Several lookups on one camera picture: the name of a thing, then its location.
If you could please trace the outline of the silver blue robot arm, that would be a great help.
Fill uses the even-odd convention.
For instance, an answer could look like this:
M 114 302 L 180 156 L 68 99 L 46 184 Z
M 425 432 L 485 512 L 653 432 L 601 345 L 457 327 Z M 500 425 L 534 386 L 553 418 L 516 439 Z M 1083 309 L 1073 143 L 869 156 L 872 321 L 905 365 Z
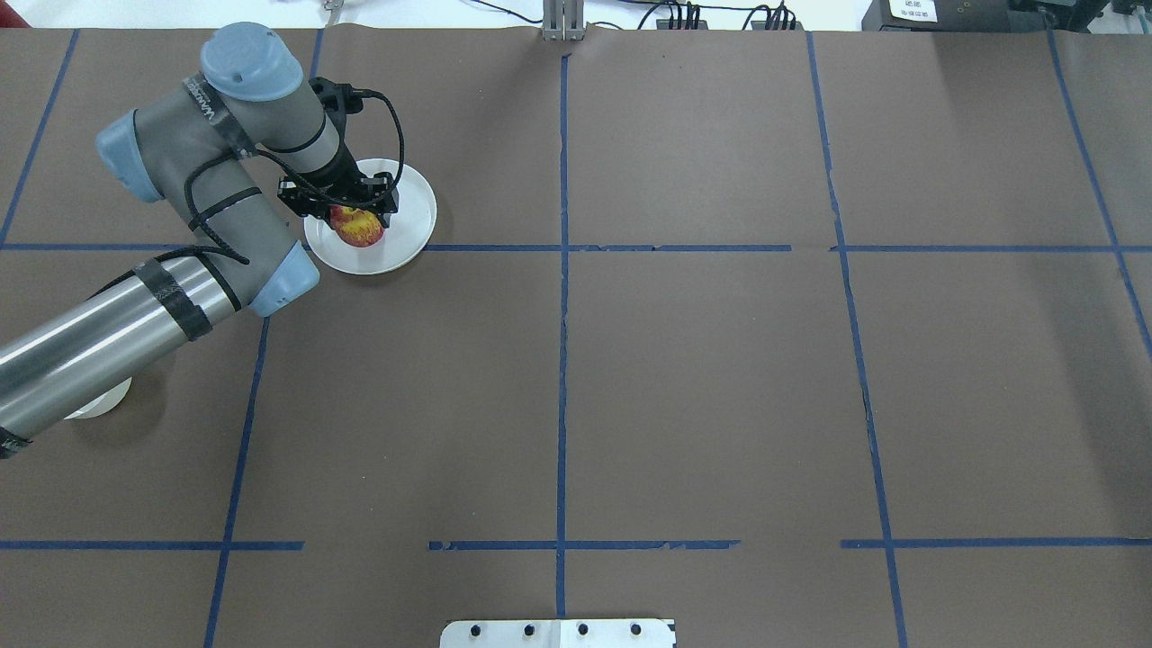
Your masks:
M 104 168 L 142 203 L 165 203 L 185 244 L 141 261 L 55 319 L 3 344 L 3 458 L 234 312 L 267 317 L 320 282 L 276 212 L 329 224 L 329 210 L 391 225 L 399 178 L 366 174 L 347 120 L 369 86 L 306 77 L 259 23 L 219 28 L 176 90 L 94 136 Z

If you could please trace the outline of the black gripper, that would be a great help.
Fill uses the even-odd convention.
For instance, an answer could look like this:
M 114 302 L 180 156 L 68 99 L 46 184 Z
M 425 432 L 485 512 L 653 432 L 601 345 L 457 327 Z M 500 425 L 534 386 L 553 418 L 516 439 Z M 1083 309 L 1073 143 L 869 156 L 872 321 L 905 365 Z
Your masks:
M 397 181 L 392 174 L 377 172 L 365 175 L 348 148 L 338 153 L 323 168 L 311 172 L 312 187 L 328 196 L 296 184 L 289 178 L 276 181 L 276 198 L 301 219 L 329 221 L 333 204 L 365 203 L 365 208 L 382 227 L 391 227 L 392 214 L 399 212 Z

